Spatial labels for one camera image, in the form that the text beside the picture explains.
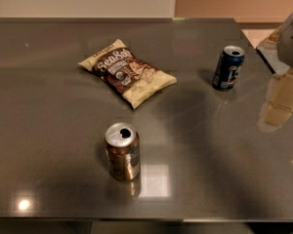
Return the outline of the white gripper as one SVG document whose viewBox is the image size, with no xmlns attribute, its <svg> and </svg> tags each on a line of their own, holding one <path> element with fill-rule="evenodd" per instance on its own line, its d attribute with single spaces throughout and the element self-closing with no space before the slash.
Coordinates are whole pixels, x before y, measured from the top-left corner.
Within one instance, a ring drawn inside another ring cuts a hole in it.
<svg viewBox="0 0 293 234">
<path fill-rule="evenodd" d="M 277 41 L 278 59 L 290 67 L 284 74 L 274 74 L 260 111 L 259 129 L 272 133 L 279 129 L 293 114 L 293 12 L 280 28 Z"/>
</svg>

